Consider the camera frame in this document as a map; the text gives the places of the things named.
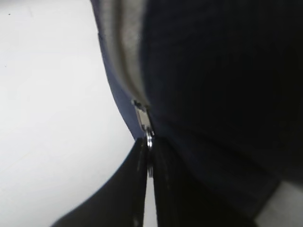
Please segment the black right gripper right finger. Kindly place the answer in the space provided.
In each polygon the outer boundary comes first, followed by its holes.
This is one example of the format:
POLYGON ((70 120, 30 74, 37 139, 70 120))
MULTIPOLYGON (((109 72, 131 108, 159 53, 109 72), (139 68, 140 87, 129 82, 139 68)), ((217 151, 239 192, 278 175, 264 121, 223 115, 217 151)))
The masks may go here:
POLYGON ((160 227, 254 227, 255 222, 213 195, 163 139, 153 139, 152 168, 160 227))

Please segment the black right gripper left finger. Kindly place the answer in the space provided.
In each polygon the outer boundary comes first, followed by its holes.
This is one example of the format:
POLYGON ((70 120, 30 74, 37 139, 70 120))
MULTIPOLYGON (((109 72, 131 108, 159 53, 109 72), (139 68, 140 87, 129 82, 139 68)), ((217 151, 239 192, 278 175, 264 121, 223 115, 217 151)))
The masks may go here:
POLYGON ((141 227, 147 184, 147 145, 137 139, 113 176, 55 227, 141 227))

